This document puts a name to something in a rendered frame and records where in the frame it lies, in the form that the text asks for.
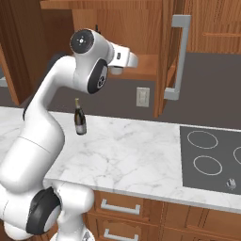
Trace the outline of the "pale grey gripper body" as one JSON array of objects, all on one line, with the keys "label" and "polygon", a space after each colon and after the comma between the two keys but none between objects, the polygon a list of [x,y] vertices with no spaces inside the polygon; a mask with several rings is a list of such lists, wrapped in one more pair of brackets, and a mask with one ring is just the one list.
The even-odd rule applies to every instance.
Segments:
[{"label": "pale grey gripper body", "polygon": [[129,58],[127,61],[128,68],[136,68],[138,65],[138,57],[132,52],[129,53]]}]

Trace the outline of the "wooden cabinet door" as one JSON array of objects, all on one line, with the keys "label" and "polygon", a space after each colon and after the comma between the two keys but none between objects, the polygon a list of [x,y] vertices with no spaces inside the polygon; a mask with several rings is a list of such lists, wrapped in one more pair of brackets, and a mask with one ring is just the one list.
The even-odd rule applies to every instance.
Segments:
[{"label": "wooden cabinet door", "polygon": [[10,0],[0,0],[0,43],[8,89],[12,101],[20,105],[31,94],[32,87]]},{"label": "wooden cabinet door", "polygon": [[183,14],[185,0],[161,0],[161,23],[157,31],[158,36],[158,61],[154,88],[153,116],[157,118],[164,109],[164,91],[169,70],[169,51],[171,45],[172,15]]}]

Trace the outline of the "wooden base cabinet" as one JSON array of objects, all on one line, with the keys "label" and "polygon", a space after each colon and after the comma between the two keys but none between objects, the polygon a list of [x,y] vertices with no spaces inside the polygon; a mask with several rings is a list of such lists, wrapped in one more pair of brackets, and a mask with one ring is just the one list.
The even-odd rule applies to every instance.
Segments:
[{"label": "wooden base cabinet", "polygon": [[165,202],[162,225],[177,239],[241,241],[241,214]]}]

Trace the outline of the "dark wine bottle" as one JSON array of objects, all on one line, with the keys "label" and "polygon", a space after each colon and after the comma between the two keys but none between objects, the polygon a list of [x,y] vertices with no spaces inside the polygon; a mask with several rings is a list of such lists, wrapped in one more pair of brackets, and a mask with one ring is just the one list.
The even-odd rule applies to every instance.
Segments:
[{"label": "dark wine bottle", "polygon": [[85,135],[87,133],[86,117],[78,98],[75,99],[74,125],[76,134]]}]

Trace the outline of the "dark grey hob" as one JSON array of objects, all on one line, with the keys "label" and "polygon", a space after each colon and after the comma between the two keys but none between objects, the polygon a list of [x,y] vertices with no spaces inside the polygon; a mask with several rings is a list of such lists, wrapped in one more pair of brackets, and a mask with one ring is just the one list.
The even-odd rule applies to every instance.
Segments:
[{"label": "dark grey hob", "polygon": [[240,132],[181,126],[180,140],[184,187],[241,195]]}]

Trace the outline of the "wooden drawer front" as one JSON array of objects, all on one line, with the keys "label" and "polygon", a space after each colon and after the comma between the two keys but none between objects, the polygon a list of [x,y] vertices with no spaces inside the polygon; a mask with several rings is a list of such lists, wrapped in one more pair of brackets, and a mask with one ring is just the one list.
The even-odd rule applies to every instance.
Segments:
[{"label": "wooden drawer front", "polygon": [[[102,209],[101,208],[102,199],[106,199],[108,204],[122,206],[122,207],[128,207],[128,208],[135,208],[136,204],[139,204],[140,205],[140,214],[137,216],[137,215],[125,214],[125,213],[121,213],[121,212],[115,212],[115,211],[109,211],[109,210]],[[148,220],[145,217],[145,214],[143,213],[143,199],[137,198],[137,197],[124,196],[124,195],[115,194],[115,193],[96,191],[95,192],[94,210],[99,214],[112,216],[112,217],[120,217],[120,218],[126,218],[126,219],[130,219],[130,220],[141,220],[141,221]]]},{"label": "wooden drawer front", "polygon": [[140,222],[93,214],[87,214],[87,220],[88,227],[97,241],[113,241],[113,239],[104,238],[105,229],[109,229],[113,234],[126,235],[129,237],[138,234],[139,241],[148,241],[149,227]]}]

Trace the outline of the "open wooden wall cabinet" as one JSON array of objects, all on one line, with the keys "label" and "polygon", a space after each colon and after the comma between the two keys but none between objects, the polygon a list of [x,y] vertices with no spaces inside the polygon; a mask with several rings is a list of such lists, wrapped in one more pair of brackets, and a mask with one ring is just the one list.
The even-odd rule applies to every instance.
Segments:
[{"label": "open wooden wall cabinet", "polygon": [[40,0],[42,9],[70,10],[73,29],[90,28],[107,40],[129,47],[138,67],[111,78],[156,80],[161,10],[142,0]]}]

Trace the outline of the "white wall socket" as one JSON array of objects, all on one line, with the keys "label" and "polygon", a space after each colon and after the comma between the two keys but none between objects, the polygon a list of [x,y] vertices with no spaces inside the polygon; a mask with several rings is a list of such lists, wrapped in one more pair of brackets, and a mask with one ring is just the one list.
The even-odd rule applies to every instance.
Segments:
[{"label": "white wall socket", "polygon": [[148,107],[150,103],[150,89],[137,88],[137,106]]}]

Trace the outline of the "closed wooden wall cabinet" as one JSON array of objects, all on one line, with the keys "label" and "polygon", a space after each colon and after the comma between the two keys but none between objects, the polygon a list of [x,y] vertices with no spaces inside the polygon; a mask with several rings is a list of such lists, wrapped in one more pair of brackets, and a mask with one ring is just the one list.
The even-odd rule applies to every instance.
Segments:
[{"label": "closed wooden wall cabinet", "polygon": [[241,55],[241,0],[185,0],[187,51]]}]

